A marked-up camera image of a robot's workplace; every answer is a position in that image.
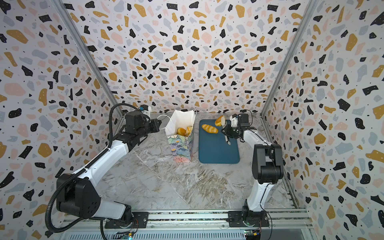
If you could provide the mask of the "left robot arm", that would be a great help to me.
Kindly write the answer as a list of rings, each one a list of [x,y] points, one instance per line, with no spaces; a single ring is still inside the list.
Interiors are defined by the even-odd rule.
[[[81,219],[113,219],[129,223],[131,207],[103,200],[96,190],[99,181],[123,157],[139,146],[149,134],[160,131],[161,121],[151,119],[147,111],[132,111],[126,123],[91,162],[73,174],[64,174],[57,181],[60,190],[57,210]]]

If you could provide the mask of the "floral paper bag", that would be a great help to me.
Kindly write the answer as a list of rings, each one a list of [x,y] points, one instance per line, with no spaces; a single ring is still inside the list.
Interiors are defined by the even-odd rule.
[[[161,130],[165,130],[171,154],[176,163],[191,163],[193,157],[194,144],[194,124],[197,111],[178,111],[175,110],[169,118],[167,125]],[[178,128],[187,129],[193,127],[192,134],[189,137],[177,135]]]

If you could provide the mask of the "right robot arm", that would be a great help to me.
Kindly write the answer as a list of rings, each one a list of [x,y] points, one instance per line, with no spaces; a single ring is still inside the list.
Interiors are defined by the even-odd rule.
[[[222,126],[221,133],[230,145],[230,139],[239,139],[253,147],[252,175],[255,180],[250,196],[242,208],[241,219],[246,226],[261,223],[268,214],[265,210],[267,197],[274,185],[284,176],[282,148],[268,142],[249,122],[249,115],[240,113],[216,120]]]

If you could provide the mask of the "small round bun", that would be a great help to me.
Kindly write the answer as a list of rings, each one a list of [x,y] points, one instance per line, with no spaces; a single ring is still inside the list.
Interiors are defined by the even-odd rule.
[[[219,118],[216,119],[215,126],[223,127],[225,125],[226,125],[226,117],[225,116],[220,116]]]

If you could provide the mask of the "twisted bread stick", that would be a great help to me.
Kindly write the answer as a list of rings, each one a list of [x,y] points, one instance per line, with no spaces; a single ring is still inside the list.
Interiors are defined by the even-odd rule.
[[[202,125],[202,129],[209,134],[217,134],[219,132],[216,127],[207,124]]]

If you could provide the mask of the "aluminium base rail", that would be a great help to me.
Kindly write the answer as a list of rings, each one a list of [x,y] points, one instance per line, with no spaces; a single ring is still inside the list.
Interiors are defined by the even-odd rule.
[[[267,209],[246,220],[241,210],[143,210],[124,227],[113,220],[85,220],[57,240],[315,240],[304,209]]]

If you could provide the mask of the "cream tongs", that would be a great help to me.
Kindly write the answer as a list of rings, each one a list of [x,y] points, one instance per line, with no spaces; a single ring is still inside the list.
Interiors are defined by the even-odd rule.
[[[225,116],[222,116],[221,117],[221,125],[222,125],[222,130],[221,132],[224,134],[225,136],[225,141],[226,143],[230,146],[231,145],[231,142],[227,136],[227,132],[226,132],[226,127],[227,127],[227,120],[226,120],[226,117]]]

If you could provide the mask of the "small yellow bread roll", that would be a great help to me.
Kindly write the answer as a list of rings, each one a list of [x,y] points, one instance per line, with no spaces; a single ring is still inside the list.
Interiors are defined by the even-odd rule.
[[[186,136],[186,133],[187,133],[187,131],[184,128],[178,128],[177,129],[177,135]]]

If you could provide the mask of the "teal tray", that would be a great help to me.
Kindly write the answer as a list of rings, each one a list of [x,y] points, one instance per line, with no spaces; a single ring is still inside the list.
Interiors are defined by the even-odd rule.
[[[203,125],[216,127],[219,132],[210,134],[203,130]],[[240,154],[236,139],[229,138],[221,132],[223,127],[215,126],[215,120],[200,120],[199,122],[199,161],[203,164],[238,164]]]

